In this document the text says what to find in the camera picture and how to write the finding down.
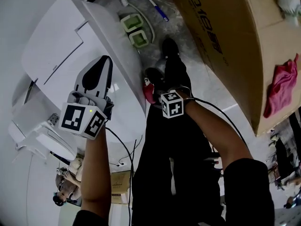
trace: black pants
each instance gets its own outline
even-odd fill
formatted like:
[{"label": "black pants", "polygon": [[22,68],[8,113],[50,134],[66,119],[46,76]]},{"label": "black pants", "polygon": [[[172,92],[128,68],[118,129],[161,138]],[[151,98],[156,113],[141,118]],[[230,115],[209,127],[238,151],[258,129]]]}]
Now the black pants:
[{"label": "black pants", "polygon": [[279,139],[276,143],[276,157],[280,177],[281,179],[284,179],[289,176],[294,171],[294,169],[286,155],[286,148],[283,145],[281,139]]},{"label": "black pants", "polygon": [[[165,78],[169,86],[191,87],[180,59],[167,61]],[[210,153],[208,140],[188,115],[167,119],[151,107],[133,179],[133,225],[222,225],[220,174],[203,162]],[[176,196],[171,194],[169,158],[174,159]]]},{"label": "black pants", "polygon": [[291,127],[293,129],[293,135],[295,137],[298,158],[301,161],[301,128],[300,128],[300,125],[298,123],[296,113],[293,113],[290,116],[290,124],[291,124]]}]

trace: concrete floor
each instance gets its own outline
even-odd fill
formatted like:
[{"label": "concrete floor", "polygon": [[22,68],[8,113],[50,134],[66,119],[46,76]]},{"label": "concrete floor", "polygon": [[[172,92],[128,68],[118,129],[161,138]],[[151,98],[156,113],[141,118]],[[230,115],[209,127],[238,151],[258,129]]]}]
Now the concrete floor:
[{"label": "concrete floor", "polygon": [[[181,59],[187,67],[187,73],[191,79],[194,96],[208,101],[225,111],[241,131],[252,156],[256,160],[265,162],[267,155],[269,154],[269,135],[263,135],[257,138],[254,136],[251,126],[249,125],[246,117],[242,113],[234,98],[211,71],[211,69],[203,63],[192,35],[173,1],[154,0],[169,17],[169,22],[165,22],[163,20],[160,14],[148,2],[148,0],[128,1],[137,6],[147,15],[156,33],[156,39],[154,43],[139,50],[143,67],[157,67],[164,71],[165,60],[162,58],[160,44],[166,35],[169,35],[171,38],[173,38],[179,46]],[[136,13],[132,7],[123,7],[120,0],[97,0],[96,3],[117,12],[121,18],[130,13]],[[149,40],[151,40],[151,32],[146,23],[144,23],[143,29],[146,31]],[[219,116],[222,116],[214,109],[209,109],[217,113]],[[135,169],[138,166],[143,144],[144,137],[135,152]],[[128,143],[127,146],[131,151],[133,149],[134,142]],[[122,147],[120,147],[120,145],[112,143],[109,144],[109,156],[111,163],[118,163],[119,159],[126,155],[126,152]],[[130,161],[128,159],[124,159],[123,162],[126,165],[122,168],[111,165],[111,171],[128,170],[130,167]],[[251,182],[256,182],[256,179],[250,178],[250,183]],[[220,186],[221,195],[224,195],[223,179],[220,180]],[[270,189],[275,203],[275,208],[282,208],[286,203],[285,195],[281,191],[278,191],[274,185],[270,185]]]}]

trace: pink cloth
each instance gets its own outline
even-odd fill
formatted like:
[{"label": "pink cloth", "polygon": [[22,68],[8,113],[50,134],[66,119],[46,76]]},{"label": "pink cloth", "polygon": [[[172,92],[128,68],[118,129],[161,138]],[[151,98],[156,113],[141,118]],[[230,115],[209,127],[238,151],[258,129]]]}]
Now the pink cloth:
[{"label": "pink cloth", "polygon": [[147,101],[151,104],[156,103],[156,101],[153,98],[154,88],[155,87],[153,84],[149,84],[149,85],[144,84],[144,86],[143,86],[144,96],[147,99]]},{"label": "pink cloth", "polygon": [[289,60],[285,65],[278,65],[275,68],[273,83],[268,92],[267,105],[263,116],[269,118],[276,114],[285,106],[292,102],[292,90],[297,82],[297,61],[299,55],[296,55],[294,61]]}]

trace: brush handle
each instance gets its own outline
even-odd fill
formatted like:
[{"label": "brush handle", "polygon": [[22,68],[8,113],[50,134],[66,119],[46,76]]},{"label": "brush handle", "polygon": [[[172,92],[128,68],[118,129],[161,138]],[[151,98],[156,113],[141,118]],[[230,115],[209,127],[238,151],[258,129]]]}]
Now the brush handle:
[{"label": "brush handle", "polygon": [[158,6],[155,6],[156,10],[161,14],[161,16],[164,18],[164,20],[166,22],[169,21],[168,17],[165,15],[165,13],[158,7]]}]

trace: person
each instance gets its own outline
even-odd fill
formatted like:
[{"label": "person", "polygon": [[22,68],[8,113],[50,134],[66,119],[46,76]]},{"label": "person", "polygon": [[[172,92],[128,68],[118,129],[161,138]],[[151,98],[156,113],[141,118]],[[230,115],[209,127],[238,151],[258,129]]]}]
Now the person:
[{"label": "person", "polygon": [[301,177],[297,176],[296,172],[293,172],[290,176],[281,180],[281,185],[281,189],[288,198],[285,208],[291,208],[293,201],[296,202],[297,205],[300,205]]},{"label": "person", "polygon": [[294,167],[291,164],[290,157],[287,156],[285,145],[282,140],[276,135],[276,141],[271,143],[269,147],[276,151],[277,164],[280,174],[280,179],[285,180],[290,177],[292,173],[294,173]]},{"label": "person", "polygon": [[290,209],[300,205],[301,205],[301,191],[294,197],[289,197],[287,199],[286,204],[284,205],[284,208]]},{"label": "person", "polygon": [[67,199],[78,200],[81,197],[80,187],[83,171],[83,159],[77,155],[67,168],[58,168],[55,185],[59,192],[54,193],[53,201],[57,206],[63,206]]},{"label": "person", "polygon": [[294,139],[296,142],[296,149],[299,161],[301,161],[301,127],[296,117],[296,113],[293,113],[289,117],[290,125],[293,130]]},{"label": "person", "polygon": [[[165,79],[150,79],[155,90],[180,85],[191,89],[176,43],[167,38],[162,49],[167,59]],[[189,97],[185,91],[178,92]],[[266,165],[252,158],[242,139],[219,116],[195,101],[186,103],[184,109],[185,115],[167,119],[156,105],[150,107],[145,144],[133,178],[132,224],[274,225]],[[222,159],[226,222],[221,217],[220,174],[204,162],[211,153],[209,142]],[[174,161],[175,196],[171,194],[170,158]],[[84,163],[82,206],[73,225],[107,226],[111,185],[104,127],[96,140],[87,141]],[[254,180],[257,186],[250,183]]]}]

